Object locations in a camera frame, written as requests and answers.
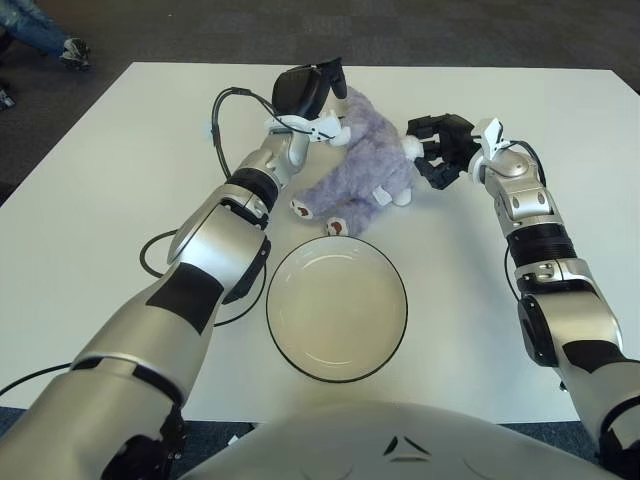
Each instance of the purple plush toy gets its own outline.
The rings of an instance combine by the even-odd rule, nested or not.
[[[345,160],[315,186],[297,192],[291,208],[307,220],[326,218],[329,235],[356,236],[382,207],[411,201],[413,160],[423,152],[416,137],[400,137],[354,88],[349,87],[346,102],[339,143],[347,145]]]

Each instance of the person's leg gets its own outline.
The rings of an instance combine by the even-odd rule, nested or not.
[[[33,0],[9,0],[9,2],[13,3],[17,8],[22,10],[27,16],[33,18],[35,21],[40,23],[43,27],[58,30],[63,35],[65,35],[65,33],[58,26],[58,24],[56,24],[55,20],[51,18],[49,15],[47,15],[45,12],[43,12],[33,2]]]
[[[64,52],[64,33],[45,28],[8,0],[0,0],[0,25],[15,39],[55,58]]]

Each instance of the gray carpet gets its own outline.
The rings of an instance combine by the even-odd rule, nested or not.
[[[0,113],[0,182],[22,181],[137,60],[302,64],[342,55],[351,65],[607,68],[640,89],[638,0],[39,3],[68,32],[87,40],[93,68],[69,72],[15,42],[0,57],[0,79],[11,84],[17,102]],[[18,415],[0,409],[0,435]],[[244,424],[191,426],[179,471],[248,430]],[[578,423],[510,428],[594,458],[594,447]]]

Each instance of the wire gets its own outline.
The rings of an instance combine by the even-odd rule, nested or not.
[[[211,135],[213,138],[213,147],[215,148],[216,154],[218,155],[218,161],[220,162],[220,168],[222,169],[222,173],[224,174],[227,180],[231,178],[231,171],[229,170],[229,165],[227,164],[227,160],[224,156],[224,151],[222,150],[222,135],[220,133],[219,116],[220,116],[220,108],[222,107],[222,103],[225,101],[227,97],[231,95],[251,97],[257,100],[258,103],[262,105],[262,107],[269,113],[269,115],[271,115],[274,118],[276,122],[278,122],[284,128],[291,130],[292,132],[302,133],[304,135],[317,134],[317,135],[320,135],[321,137],[324,137],[327,140],[331,140],[332,138],[335,138],[330,135],[327,135],[324,132],[305,131],[305,130],[300,130],[298,128],[292,127],[291,125],[287,125],[276,115],[275,108],[264,97],[261,97],[257,93],[253,93],[248,88],[227,87],[218,94],[218,96],[213,102],[213,108],[211,109]]]
[[[516,293],[515,288],[513,288],[513,284],[511,283],[511,278],[509,277],[509,270],[507,269],[507,259],[509,258],[509,245],[507,245],[507,249],[504,252],[504,276],[507,277],[507,283],[509,284],[509,288],[511,289],[511,293],[513,293],[513,298],[516,299],[516,302],[520,301],[518,298],[518,294]]]
[[[154,276],[156,278],[161,278],[163,274],[158,272],[157,270],[154,270],[153,268],[151,268],[149,266],[149,264],[147,263],[147,251],[157,241],[162,240],[163,238],[166,238],[166,237],[170,237],[171,235],[175,235],[176,232],[177,232],[177,230],[169,230],[168,232],[164,232],[164,233],[161,233],[159,235],[156,235],[155,237],[153,237],[150,240],[148,240],[147,243],[145,243],[144,246],[140,249],[140,255],[139,255],[140,265],[145,270],[145,272],[147,272],[149,275]],[[214,327],[222,327],[224,325],[229,325],[230,323],[233,323],[236,320],[240,320],[247,313],[249,313],[253,307],[256,306],[256,303],[258,303],[258,300],[260,300],[260,297],[262,297],[262,293],[264,292],[264,287],[267,284],[267,266],[266,266],[266,264],[264,265],[264,267],[262,267],[262,272],[263,272],[262,273],[262,285],[260,286],[260,291],[258,292],[258,296],[255,298],[253,303],[251,305],[249,305],[247,307],[247,309],[244,312],[240,313],[239,315],[236,315],[235,317],[230,318],[229,320],[224,320],[222,322],[214,323],[213,324]]]
[[[540,183],[542,184],[542,186],[546,187],[547,176],[544,174],[544,168],[542,168],[542,162],[540,161],[540,157],[538,157],[538,154],[533,149],[533,147],[529,145],[527,142],[525,142],[524,140],[512,140],[511,143],[509,144],[509,147],[513,145],[519,145],[520,147],[524,148],[527,151],[527,153],[531,156],[531,158],[535,160],[535,162],[538,164],[538,175],[540,175]]]
[[[260,297],[262,297],[262,292],[264,292],[264,287],[266,284],[267,284],[267,265],[265,264],[262,267],[262,285],[260,286],[260,291],[258,292],[258,295],[256,296],[255,300],[251,303],[251,305],[249,305],[244,312],[236,315],[235,317],[232,317],[229,320],[225,320],[223,322],[214,323],[213,326],[222,327],[224,325],[229,325],[230,323],[233,323],[236,320],[240,320],[242,317],[244,317],[247,313],[251,311],[253,307],[256,306],[256,303],[258,303],[258,300],[260,300]]]
[[[56,365],[55,367],[45,368],[43,370],[38,370],[37,372],[30,373],[29,375],[25,375],[24,377],[19,378],[15,382],[10,383],[6,387],[4,387],[2,390],[0,390],[0,397],[5,393],[7,393],[9,390],[12,390],[13,388],[17,387],[18,385],[28,380],[31,380],[32,378],[39,377],[40,375],[44,375],[45,373],[55,372],[56,370],[63,370],[65,368],[69,368],[70,366],[71,366],[70,363],[63,363],[61,365]]]
[[[162,277],[162,273],[158,272],[157,270],[154,270],[147,263],[147,250],[149,250],[149,248],[151,248],[151,246],[154,243],[156,243],[158,240],[162,240],[163,238],[175,235],[177,232],[178,232],[178,230],[169,230],[168,232],[164,232],[164,233],[161,233],[159,235],[156,235],[155,237],[151,238],[147,243],[145,243],[143,245],[143,247],[140,249],[140,255],[138,257],[138,259],[140,260],[140,266],[149,275],[151,275],[153,277],[156,277],[156,278]]]

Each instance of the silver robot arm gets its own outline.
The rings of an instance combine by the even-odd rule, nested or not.
[[[176,234],[170,268],[122,306],[0,440],[3,479],[163,478],[218,307],[243,296],[309,137],[275,128]],[[158,476],[147,476],[149,472]]]
[[[497,119],[473,128],[445,115],[412,120],[408,133],[440,135],[440,143],[424,144],[425,157],[416,162],[435,188],[468,170],[493,197],[517,267],[527,353],[560,376],[600,447],[602,465],[623,478],[640,478],[640,362],[621,352],[618,321],[574,251],[537,155],[525,142],[504,140],[502,130]],[[527,154],[514,151],[517,146]],[[434,166],[437,157],[444,163]]]

